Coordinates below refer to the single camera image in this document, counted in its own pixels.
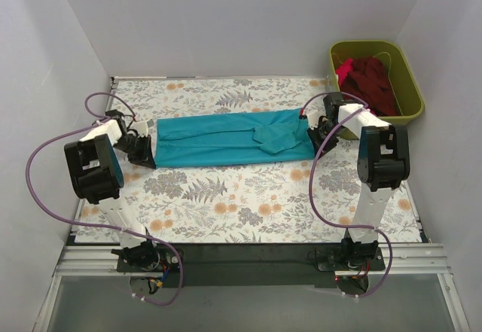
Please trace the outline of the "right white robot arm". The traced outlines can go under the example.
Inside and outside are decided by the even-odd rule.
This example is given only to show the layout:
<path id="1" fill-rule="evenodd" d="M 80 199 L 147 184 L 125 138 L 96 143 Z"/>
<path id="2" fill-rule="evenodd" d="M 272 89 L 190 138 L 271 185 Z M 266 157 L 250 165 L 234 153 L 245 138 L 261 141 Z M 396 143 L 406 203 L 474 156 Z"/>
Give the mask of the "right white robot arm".
<path id="1" fill-rule="evenodd" d="M 386 205 L 410 174 L 410 152 L 405 126 L 378 118 L 368 103 L 349 93 L 320 93 L 325 110 L 302 107 L 300 119 L 307 120 L 307 133 L 319 160 L 338 143 L 346 129 L 358 139 L 357 173 L 361 193 L 352 223 L 344 227 L 341 242 L 314 254 L 318 267 L 335 270 L 366 270 L 380 263 L 378 238 Z"/>

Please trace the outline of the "teal t shirt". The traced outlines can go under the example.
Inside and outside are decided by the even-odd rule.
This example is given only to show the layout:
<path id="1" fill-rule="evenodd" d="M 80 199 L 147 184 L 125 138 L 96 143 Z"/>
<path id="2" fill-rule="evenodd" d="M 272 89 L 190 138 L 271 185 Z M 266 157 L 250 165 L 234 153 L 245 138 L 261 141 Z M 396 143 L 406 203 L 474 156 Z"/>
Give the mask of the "teal t shirt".
<path id="1" fill-rule="evenodd" d="M 314 158 L 299 110 L 211 114 L 157 121 L 156 167 L 209 167 Z"/>

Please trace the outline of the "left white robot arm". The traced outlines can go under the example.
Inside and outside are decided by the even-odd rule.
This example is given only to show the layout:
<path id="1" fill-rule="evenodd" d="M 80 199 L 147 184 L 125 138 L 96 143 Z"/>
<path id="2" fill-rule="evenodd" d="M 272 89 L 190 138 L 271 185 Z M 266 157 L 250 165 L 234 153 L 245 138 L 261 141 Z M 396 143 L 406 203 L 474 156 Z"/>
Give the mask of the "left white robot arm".
<path id="1" fill-rule="evenodd" d="M 141 120 L 127 126 L 124 114 L 113 110 L 82 139 L 64 146 L 74 192 L 104 214 L 122 248 L 139 247 L 148 241 L 148 232 L 121 194 L 124 174 L 115 151 L 124 152 L 135 166 L 155 169 L 149 134 L 153 125 Z"/>

